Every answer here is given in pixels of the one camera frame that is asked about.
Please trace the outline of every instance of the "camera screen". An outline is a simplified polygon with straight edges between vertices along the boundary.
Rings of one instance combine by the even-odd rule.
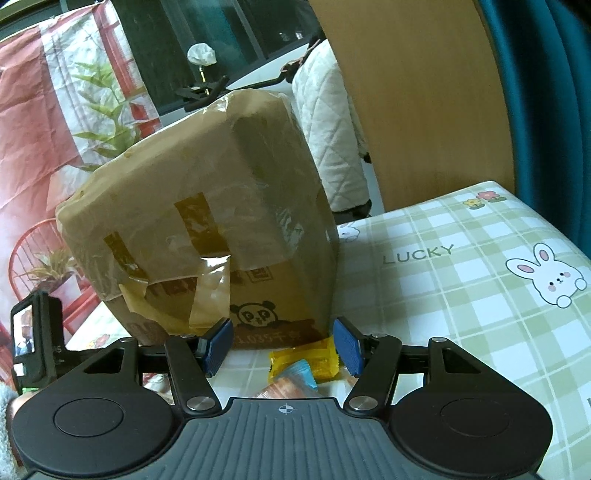
[[[26,355],[35,351],[33,345],[33,306],[29,305],[12,319],[14,323],[14,355]]]

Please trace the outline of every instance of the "packing tape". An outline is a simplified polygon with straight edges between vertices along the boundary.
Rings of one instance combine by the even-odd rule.
[[[196,288],[188,319],[179,319],[162,312],[146,300],[149,279],[127,247],[115,232],[105,242],[111,248],[117,263],[125,270],[129,280],[119,284],[119,289],[131,313],[152,320],[170,334],[207,331],[220,318],[230,315],[230,255],[202,257],[201,267],[196,272]]]
[[[162,312],[146,299],[150,279],[138,265],[121,235],[113,232],[104,238],[115,261],[129,280],[119,284],[127,308],[161,325],[168,333],[202,333],[220,318],[230,315],[230,255],[203,193],[174,204],[183,220],[193,248],[201,257],[195,272],[196,288],[189,318],[178,319]]]

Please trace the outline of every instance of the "yellow candy wrapper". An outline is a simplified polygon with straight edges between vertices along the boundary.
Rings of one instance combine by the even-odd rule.
[[[339,373],[339,356],[332,337],[307,345],[296,346],[269,353],[271,371],[269,383],[291,364],[306,360],[310,364],[314,379],[318,382],[332,380]]]

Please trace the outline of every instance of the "cardboard box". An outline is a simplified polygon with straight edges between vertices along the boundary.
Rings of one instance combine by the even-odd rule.
[[[327,335],[337,231],[280,95],[234,92],[142,140],[57,219],[101,299],[144,344],[221,316],[242,348]]]

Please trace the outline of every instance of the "black circular mount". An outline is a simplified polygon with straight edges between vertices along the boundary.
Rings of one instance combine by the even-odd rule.
[[[94,398],[51,394],[52,386],[14,418],[14,442],[29,468],[65,478],[123,473],[157,455],[174,433],[170,406],[139,385]]]
[[[536,469],[552,437],[544,407],[521,392],[415,390],[392,408],[389,429],[402,451],[427,468],[475,479]]]

